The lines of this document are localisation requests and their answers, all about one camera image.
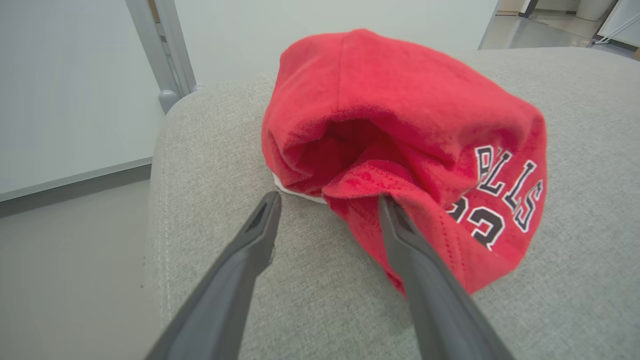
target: gray upholstered seat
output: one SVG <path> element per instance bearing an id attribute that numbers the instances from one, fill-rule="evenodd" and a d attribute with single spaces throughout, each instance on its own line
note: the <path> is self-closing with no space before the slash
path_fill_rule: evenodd
<path id="1" fill-rule="evenodd" d="M 455 53 L 548 126 L 548 197 L 522 264 L 474 295 L 519 359 L 640 354 L 640 62 L 589 49 Z M 150 258 L 165 323 L 274 190 L 260 125 L 274 74 L 209 86 L 158 139 Z M 326 206 L 283 194 L 243 359 L 415 359 L 404 298 Z"/>

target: crumpled red fabric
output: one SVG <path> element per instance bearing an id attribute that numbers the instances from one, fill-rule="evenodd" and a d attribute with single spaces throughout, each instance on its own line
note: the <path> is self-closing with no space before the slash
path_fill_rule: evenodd
<path id="1" fill-rule="evenodd" d="M 545 203 L 546 148 L 534 106 L 448 55 L 367 30 L 291 45 L 262 125 L 283 186 L 324 198 L 400 291 L 379 195 L 473 293 L 524 257 Z"/>

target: gray fabric surface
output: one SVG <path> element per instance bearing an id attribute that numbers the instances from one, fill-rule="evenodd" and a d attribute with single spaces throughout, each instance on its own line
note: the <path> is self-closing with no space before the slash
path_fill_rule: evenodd
<path id="1" fill-rule="evenodd" d="M 640 62 L 589 49 L 452 54 L 537 106 L 548 127 L 542 224 L 512 273 L 474 295 L 518 359 L 640 354 Z M 152 169 L 149 260 L 168 322 L 262 195 L 275 75 L 176 104 Z M 326 206 L 283 194 L 241 359 L 416 359 L 408 306 Z"/>

